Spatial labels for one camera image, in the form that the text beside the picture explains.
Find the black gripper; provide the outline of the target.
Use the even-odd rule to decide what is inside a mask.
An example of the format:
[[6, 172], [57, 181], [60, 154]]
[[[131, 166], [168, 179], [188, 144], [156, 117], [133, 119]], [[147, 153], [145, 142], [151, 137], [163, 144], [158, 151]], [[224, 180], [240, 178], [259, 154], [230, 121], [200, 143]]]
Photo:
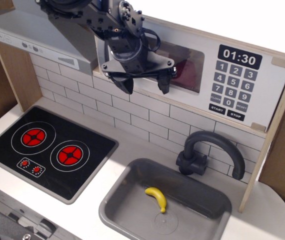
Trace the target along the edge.
[[177, 75], [173, 59], [148, 51], [141, 43], [104, 43], [100, 47], [100, 69], [124, 93], [131, 95], [133, 78], [152, 77], [165, 95]]

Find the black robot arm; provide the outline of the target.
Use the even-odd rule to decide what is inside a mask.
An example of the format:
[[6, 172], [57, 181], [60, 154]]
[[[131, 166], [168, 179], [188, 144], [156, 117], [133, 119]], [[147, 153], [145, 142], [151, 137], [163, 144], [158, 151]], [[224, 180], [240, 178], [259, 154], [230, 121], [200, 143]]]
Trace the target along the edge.
[[91, 29], [110, 51], [100, 64], [103, 74], [126, 94], [134, 79], [154, 78], [163, 94], [177, 75], [173, 59], [158, 55], [157, 33], [145, 28], [145, 17], [126, 0], [38, 0], [50, 21], [65, 21]]

